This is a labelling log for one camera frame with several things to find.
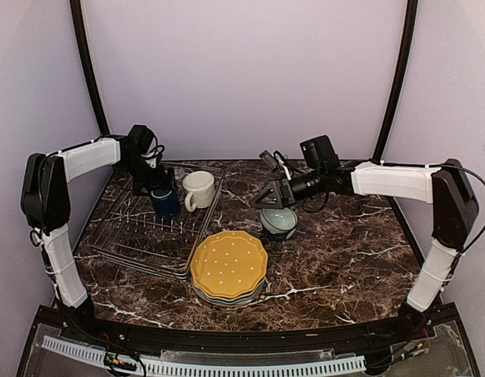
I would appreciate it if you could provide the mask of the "metal wire dish rack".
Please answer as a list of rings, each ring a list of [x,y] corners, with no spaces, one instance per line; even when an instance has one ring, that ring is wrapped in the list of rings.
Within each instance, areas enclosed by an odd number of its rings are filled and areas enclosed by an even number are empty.
[[[91,232],[83,243],[106,260],[152,276],[187,280],[196,248],[207,235],[213,213],[221,195],[225,172],[219,163],[209,161],[170,162],[166,167],[180,166],[189,174],[198,170],[214,176],[215,194],[210,207],[188,212],[177,218],[160,218],[151,198],[132,194],[131,176],[118,169],[100,199],[102,208],[95,210]],[[186,192],[176,180],[181,202]]]

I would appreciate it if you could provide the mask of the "dark blue mug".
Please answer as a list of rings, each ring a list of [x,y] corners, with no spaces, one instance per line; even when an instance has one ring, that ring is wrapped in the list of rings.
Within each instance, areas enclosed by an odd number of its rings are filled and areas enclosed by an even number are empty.
[[[151,191],[151,203],[160,218],[174,219],[181,212],[177,192],[173,188],[155,188]]]

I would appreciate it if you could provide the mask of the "cream ribbed mug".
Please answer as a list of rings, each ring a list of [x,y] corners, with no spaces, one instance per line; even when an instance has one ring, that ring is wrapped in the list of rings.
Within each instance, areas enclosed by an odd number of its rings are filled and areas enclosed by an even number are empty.
[[[192,172],[184,178],[184,205],[188,212],[210,207],[215,194],[214,183],[214,176],[204,170]]]

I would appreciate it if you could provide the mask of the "yellow dotted top plate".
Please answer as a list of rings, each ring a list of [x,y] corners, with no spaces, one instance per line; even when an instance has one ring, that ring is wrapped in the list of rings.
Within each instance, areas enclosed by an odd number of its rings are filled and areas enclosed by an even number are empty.
[[[268,253],[262,242],[245,231],[208,236],[190,265],[192,283],[211,293],[235,294],[255,288],[266,277]]]

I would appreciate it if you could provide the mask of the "blue plate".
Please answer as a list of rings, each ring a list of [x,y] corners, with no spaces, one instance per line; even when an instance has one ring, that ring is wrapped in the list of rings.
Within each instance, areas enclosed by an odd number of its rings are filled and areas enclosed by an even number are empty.
[[[240,295],[236,298],[222,298],[222,297],[211,298],[207,294],[205,294],[203,291],[198,289],[197,287],[194,288],[194,291],[201,298],[204,298],[209,302],[217,302],[217,303],[222,303],[223,305],[229,305],[230,306],[230,305],[236,305],[236,304],[239,304],[240,302],[244,302],[244,301],[248,301],[250,299],[253,299],[254,297],[256,297],[257,295],[260,294],[263,286],[264,286],[264,284],[260,284],[259,286],[257,286],[257,288],[255,290],[253,290],[253,291],[251,291],[247,294]]]

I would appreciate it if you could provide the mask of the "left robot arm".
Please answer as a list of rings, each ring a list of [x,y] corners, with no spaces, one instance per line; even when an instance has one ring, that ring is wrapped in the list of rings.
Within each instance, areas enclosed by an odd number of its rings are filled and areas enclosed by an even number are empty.
[[[118,165],[133,180],[136,196],[171,193],[174,172],[162,165],[165,151],[154,132],[135,125],[127,135],[101,135],[55,152],[34,153],[27,159],[20,207],[31,227],[30,239],[39,248],[46,274],[61,304],[76,315],[71,329],[85,342],[96,342],[102,326],[93,315],[93,302],[77,270],[68,235],[71,181],[102,167]]]

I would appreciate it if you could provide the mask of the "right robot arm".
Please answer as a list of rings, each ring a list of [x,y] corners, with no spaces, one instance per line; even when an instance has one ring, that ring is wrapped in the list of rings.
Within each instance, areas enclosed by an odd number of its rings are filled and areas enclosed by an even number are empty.
[[[268,152],[261,159],[280,178],[270,181],[250,201],[257,209],[281,210],[313,196],[391,196],[433,206],[430,249],[413,287],[400,305],[392,334],[407,341],[420,333],[430,319],[439,293],[454,275],[461,256],[472,246],[469,239],[480,206],[465,169],[456,159],[441,164],[402,164],[370,160],[339,160],[326,135],[300,144],[308,173],[290,174],[286,160]]]

